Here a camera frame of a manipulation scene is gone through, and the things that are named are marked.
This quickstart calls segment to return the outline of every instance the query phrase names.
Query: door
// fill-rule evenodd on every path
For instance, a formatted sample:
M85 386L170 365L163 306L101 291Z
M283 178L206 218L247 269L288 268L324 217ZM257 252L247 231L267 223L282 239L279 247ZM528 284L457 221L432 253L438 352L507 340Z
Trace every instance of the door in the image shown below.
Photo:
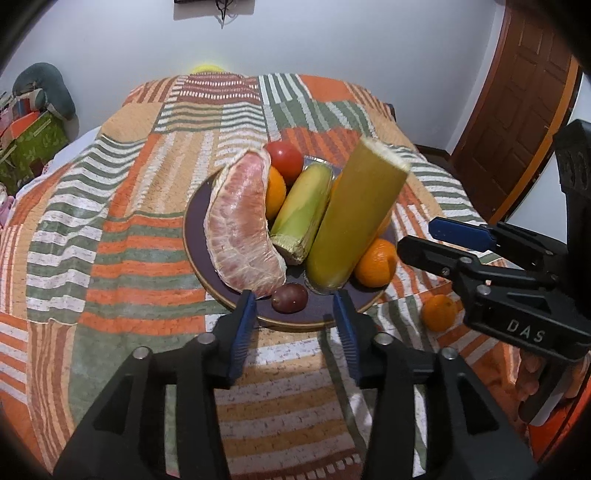
M576 61L548 22L506 9L489 77L451 158L485 220L507 212L547 155L574 88L572 67L576 77Z

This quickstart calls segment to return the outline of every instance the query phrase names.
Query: wall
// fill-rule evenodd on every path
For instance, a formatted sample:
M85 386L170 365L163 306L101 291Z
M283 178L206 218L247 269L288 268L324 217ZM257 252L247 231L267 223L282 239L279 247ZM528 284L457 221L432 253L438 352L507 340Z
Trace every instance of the wall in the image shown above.
M411 140L447 148L497 10L495 0L236 2L254 11L221 29L207 16L213 1L57 0L16 50L0 88L31 63L55 64L82 134L138 84L202 62L244 74L316 74L366 86L395 105Z
M591 122L591 81L583 76L570 121ZM560 190L556 156L552 156L542 175L511 215L509 223L543 233L566 243L566 197Z
M495 8L495 16L492 20L491 34L488 38L486 50L482 57L480 69L478 70L478 74L476 75L476 80L474 81L474 85L472 86L472 90L470 91L470 95L468 96L468 99L464 106L464 110L462 110L460 119L457 122L456 129L453 131L452 136L449 139L449 142L447 143L446 150L450 154L453 153L454 149L456 148L456 145L460 141L460 137L464 133L464 129L468 124L468 120L470 120L470 117L472 116L472 111L476 106L476 102L478 101L478 97L480 96L480 92L482 91L482 87L484 87L484 82L486 81L486 77L488 76L488 71L491 69L492 59L495 56L496 52L496 46L499 43L499 37L501 36L501 28L503 26L503 17L505 16L505 1L497 1L498 3Z

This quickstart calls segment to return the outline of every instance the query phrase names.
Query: red tomato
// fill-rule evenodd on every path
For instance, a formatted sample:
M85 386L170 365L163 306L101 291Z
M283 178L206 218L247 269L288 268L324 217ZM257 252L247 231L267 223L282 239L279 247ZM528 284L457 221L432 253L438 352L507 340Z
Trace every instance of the red tomato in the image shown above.
M269 142L265 149L271 156L271 165L281 173L285 183L292 185L304 168L304 156L295 146L283 140Z

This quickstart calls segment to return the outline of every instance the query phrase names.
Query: bed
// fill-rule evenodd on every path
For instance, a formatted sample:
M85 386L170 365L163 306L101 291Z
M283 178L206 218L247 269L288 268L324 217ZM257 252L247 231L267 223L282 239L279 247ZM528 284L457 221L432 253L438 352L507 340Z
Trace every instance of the bed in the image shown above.
M20 192L0 241L0 398L45 468L134 348L178 348L227 312L183 248L183 213L198 185L239 150L280 138L342 166L361 135L415 149L387 104L362 86L288 73L181 75L134 89ZM419 155L392 222L398 238L430 238L435 216L483 222L461 184ZM516 420L515 350L463 326L461 309L447 332L425 330L421 305L436 294L460 306L448 281L399 264L368 313L415 348L455 347ZM262 353L216 396L233 477L358 478L375 394L348 377L335 329L261 329L251 348ZM418 474L426 417L421 390L415 396ZM168 413L167 470L175 473Z

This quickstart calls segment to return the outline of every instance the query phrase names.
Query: patchwork blanket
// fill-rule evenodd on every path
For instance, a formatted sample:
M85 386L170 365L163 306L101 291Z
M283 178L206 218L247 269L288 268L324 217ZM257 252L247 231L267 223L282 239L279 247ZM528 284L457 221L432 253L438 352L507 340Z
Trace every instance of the patchwork blanket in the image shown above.
M0 398L49 470L134 348L178 348L226 313L183 248L183 213L198 185L239 150L280 138L342 166L361 135L415 148L386 104L351 83L283 73L172 77L133 90L86 151L19 200L0 242ZM437 215L482 222L444 170L414 156L412 168L392 213L399 238L430 238ZM447 332L427 331L421 306L440 293L459 301L448 281L399 263L369 314L415 348L454 346L514 411L515 351L463 326L463 313ZM423 392L415 396L420 473L426 416ZM174 389L168 398L173 404ZM244 375L216 401L235 479L359 477L375 392L349 378L335 329L258 330Z

